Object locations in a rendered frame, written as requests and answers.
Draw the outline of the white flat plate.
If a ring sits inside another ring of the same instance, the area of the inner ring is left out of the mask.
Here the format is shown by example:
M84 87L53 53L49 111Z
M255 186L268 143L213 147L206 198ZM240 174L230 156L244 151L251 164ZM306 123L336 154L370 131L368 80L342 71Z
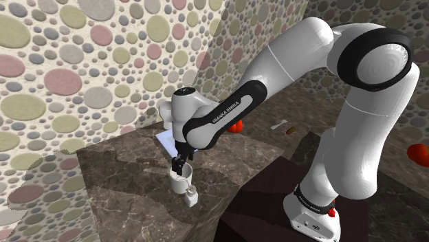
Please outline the white flat plate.
M170 155L171 158L177 156L177 150L175 148L175 140L173 138L173 132L171 129L162 131L155 135L157 140L164 147L166 152Z

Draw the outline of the white cup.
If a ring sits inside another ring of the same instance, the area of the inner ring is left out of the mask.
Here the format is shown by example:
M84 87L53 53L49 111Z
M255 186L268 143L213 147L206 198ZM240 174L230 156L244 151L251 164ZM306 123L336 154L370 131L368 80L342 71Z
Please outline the white cup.
M182 168L182 175L178 175L171 168L169 170L169 177L171 188L174 193L184 194L188 187L192 184L193 168L190 164L185 163Z

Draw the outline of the white vase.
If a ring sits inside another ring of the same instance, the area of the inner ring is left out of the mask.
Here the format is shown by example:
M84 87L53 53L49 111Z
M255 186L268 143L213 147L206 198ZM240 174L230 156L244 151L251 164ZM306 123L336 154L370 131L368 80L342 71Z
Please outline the white vase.
M159 116L163 121L164 129L169 130L172 128L172 106L171 101L162 102L159 104Z

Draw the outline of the small white shaker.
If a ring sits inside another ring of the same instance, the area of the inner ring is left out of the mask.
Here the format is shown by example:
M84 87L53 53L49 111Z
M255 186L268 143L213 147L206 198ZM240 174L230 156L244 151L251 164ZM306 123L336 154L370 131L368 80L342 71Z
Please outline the small white shaker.
M185 193L185 202L186 205L188 207L193 207L197 202L198 202L198 192L195 186L190 185L187 189L186 189L186 193Z

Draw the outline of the red tomato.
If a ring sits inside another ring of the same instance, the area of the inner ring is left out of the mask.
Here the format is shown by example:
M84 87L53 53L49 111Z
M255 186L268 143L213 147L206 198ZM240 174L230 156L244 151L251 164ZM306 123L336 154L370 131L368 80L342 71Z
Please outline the red tomato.
M233 124L227 132L229 133L240 133L243 130L243 123L242 120L239 120L235 124Z

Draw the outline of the dark robot stand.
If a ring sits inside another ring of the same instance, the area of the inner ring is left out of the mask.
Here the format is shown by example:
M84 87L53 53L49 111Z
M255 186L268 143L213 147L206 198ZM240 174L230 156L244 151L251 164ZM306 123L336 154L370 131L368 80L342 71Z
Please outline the dark robot stand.
M242 186L221 216L213 242L317 242L291 227L283 199L306 175L319 141L308 132L290 159L278 157Z

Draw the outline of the large red fruit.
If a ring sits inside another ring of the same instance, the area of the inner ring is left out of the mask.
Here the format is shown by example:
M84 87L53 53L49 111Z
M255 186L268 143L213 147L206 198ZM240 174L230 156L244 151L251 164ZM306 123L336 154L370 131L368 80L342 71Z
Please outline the large red fruit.
M416 164L429 168L429 148L425 144L413 144L409 146L407 156Z

